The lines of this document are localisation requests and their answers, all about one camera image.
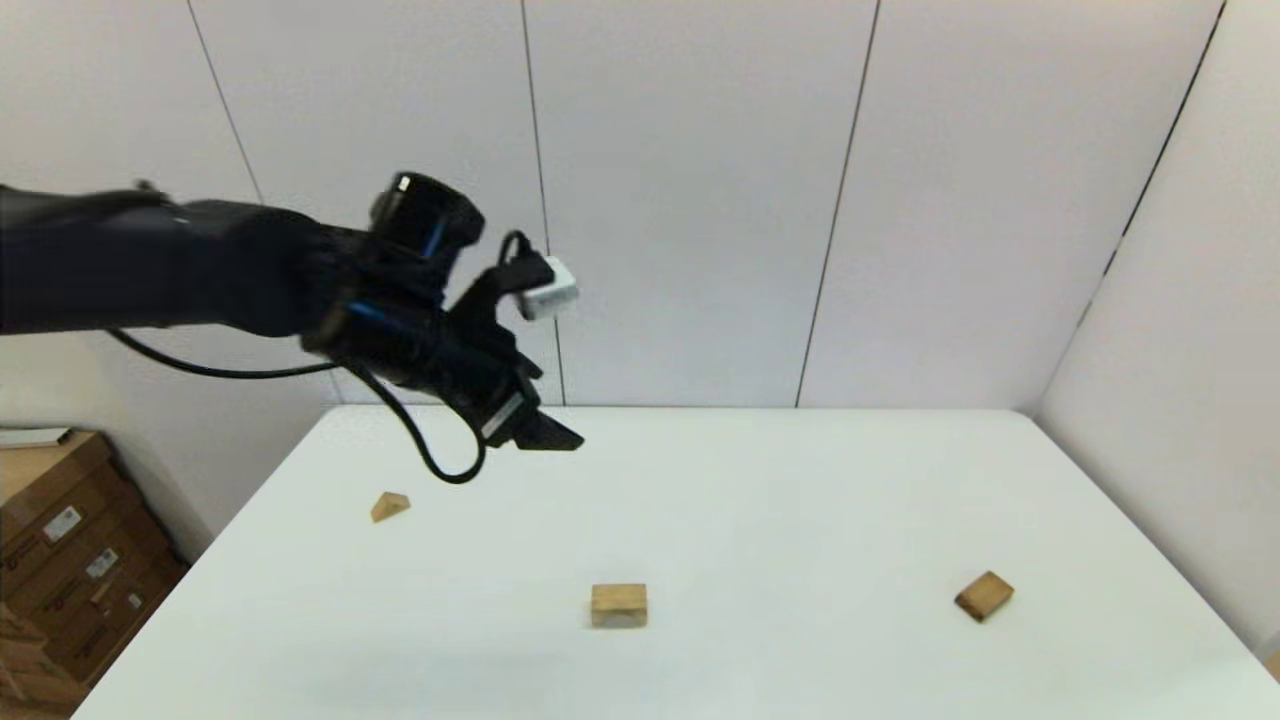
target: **white table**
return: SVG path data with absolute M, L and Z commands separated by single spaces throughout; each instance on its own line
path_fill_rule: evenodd
M 470 486 L 329 413 L 90 696 L 142 717 L 1268 719 L 1280 689 L 1027 419 L 566 409 Z M 461 424 L 416 409 L 453 468 Z M 374 525 L 383 491 L 413 507 Z M 1012 601 L 952 603 L 992 569 Z M 590 585 L 649 585 L 593 630 Z

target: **white wall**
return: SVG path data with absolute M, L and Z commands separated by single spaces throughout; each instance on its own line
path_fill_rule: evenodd
M 257 197 L 183 3 L 0 4 L 0 106 L 5 184 L 78 192 L 147 178 L 180 200 Z M 230 331 L 146 337 L 210 365 L 282 366 L 308 357 L 297 341 Z M 5 398 L 0 423 L 47 418 L 108 430 L 140 484 L 161 479 L 150 483 L 148 498 L 172 491 L 173 503 L 183 506 L 163 515 L 175 534 L 189 537 L 184 544 L 193 552 L 337 398 L 326 377 L 244 384 L 180 375 L 101 333 L 4 343 L 3 382 L 29 389 L 18 391 L 22 402 Z M 35 411 L 31 404 L 44 402 L 44 393 L 58 400 L 56 411 Z
M 529 3 L 570 404 L 795 404 L 874 10 Z
M 1247 643 L 1280 630 L 1280 3 L 1230 0 L 1042 425 Z
M 1033 409 L 1217 10 L 886 1 L 800 404 Z
M 82 333 L 0 337 L 0 425 L 105 432 L 116 460 L 169 528 L 178 550 L 197 557 L 214 534 L 196 511 L 191 488 L 169 470 L 127 405 L 102 375 Z

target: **rectangular wooden block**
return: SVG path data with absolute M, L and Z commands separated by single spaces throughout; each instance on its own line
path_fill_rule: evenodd
M 1012 585 L 988 570 L 980 578 L 969 583 L 969 587 L 960 591 L 960 594 L 956 596 L 956 605 L 964 609 L 970 618 L 982 623 L 987 618 L 991 618 L 992 612 L 1000 610 L 1000 606 L 1012 596 Z
M 591 585 L 591 626 L 643 628 L 648 623 L 649 597 L 645 585 Z

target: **wooden block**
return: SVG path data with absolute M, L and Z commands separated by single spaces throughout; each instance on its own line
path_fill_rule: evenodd
M 1265 665 L 1267 667 L 1267 673 L 1271 673 L 1272 678 L 1280 680 L 1280 652 L 1272 655 L 1271 660 L 1267 660 Z
M 964 609 L 974 620 L 982 623 L 1000 606 L 1014 596 L 1014 588 L 991 570 L 969 583 L 969 587 L 956 596 L 956 605 Z
M 383 520 L 408 510 L 408 498 L 398 492 L 384 492 L 378 502 L 374 503 L 374 509 L 369 511 L 372 515 L 375 523 L 381 523 Z
M 591 626 L 643 628 L 649 623 L 649 598 L 643 584 L 591 585 Z

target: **robotic arm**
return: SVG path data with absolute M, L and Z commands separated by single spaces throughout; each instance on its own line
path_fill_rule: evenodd
M 484 229 L 480 211 L 443 183 L 399 173 L 371 218 L 356 232 L 259 205 L 175 205 L 146 186 L 77 197 L 0 188 L 0 334 L 204 323 L 298 334 L 389 401 L 452 483 L 479 473 L 485 446 L 577 448 L 582 438 L 539 410 L 531 380 L 541 370 L 497 320 L 506 295 L 526 319 L 576 297 L 563 265 L 508 233 L 499 263 L 445 310 L 458 252 Z M 443 473 L 371 374 L 457 411 L 476 437 L 476 464 Z

